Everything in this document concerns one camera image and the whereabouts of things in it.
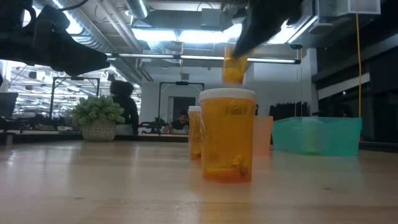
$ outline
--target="wooden table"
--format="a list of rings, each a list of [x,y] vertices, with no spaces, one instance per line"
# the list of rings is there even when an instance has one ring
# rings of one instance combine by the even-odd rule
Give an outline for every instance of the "wooden table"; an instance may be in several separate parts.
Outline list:
[[[55,142],[0,152],[1,224],[397,223],[398,155],[255,153],[253,181],[206,182],[188,145]]]

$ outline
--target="person with dark hair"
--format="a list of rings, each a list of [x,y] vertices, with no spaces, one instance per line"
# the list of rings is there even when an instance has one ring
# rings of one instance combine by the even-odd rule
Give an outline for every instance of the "person with dark hair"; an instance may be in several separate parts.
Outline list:
[[[122,114],[125,119],[124,124],[130,125],[133,133],[138,134],[138,109],[136,102],[131,98],[133,91],[134,87],[129,82],[115,80],[111,83],[110,92],[113,97],[113,102],[118,103],[120,107],[124,109]]]
[[[178,121],[173,121],[170,125],[166,126],[163,130],[164,133],[179,133],[188,134],[189,130],[189,116],[188,111],[181,110]]]

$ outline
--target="teal plastic bin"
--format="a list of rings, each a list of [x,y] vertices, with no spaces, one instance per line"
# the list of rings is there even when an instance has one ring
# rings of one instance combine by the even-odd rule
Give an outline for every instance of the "teal plastic bin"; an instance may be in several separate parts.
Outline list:
[[[361,118],[287,118],[274,122],[274,150],[309,155],[358,155]]]

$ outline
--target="potted plant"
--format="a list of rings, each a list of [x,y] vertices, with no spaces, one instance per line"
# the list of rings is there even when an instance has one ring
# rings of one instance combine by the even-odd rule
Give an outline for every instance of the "potted plant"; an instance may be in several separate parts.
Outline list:
[[[81,98],[72,111],[73,124],[88,141],[112,141],[117,123],[124,123],[123,108],[110,96]]]

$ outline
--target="metal frame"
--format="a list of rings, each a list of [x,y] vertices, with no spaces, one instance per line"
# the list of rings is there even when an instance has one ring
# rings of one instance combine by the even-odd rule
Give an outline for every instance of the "metal frame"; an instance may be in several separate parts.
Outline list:
[[[159,83],[159,99],[158,99],[158,104],[157,104],[157,117],[160,118],[160,97],[162,96],[162,85],[163,84],[175,84],[178,85],[178,83],[184,83],[184,85],[201,85],[202,86],[202,91],[205,91],[205,84],[204,83],[190,83],[190,82],[160,82]]]
[[[55,89],[58,86],[55,86],[55,81],[58,79],[62,80],[97,80],[97,88],[96,88],[96,96],[100,94],[100,78],[84,78],[84,77],[53,77],[52,79],[52,89],[51,89],[51,102],[50,102],[50,115],[49,118],[52,120],[52,111],[53,111],[53,106],[54,106],[54,94],[55,94]]]

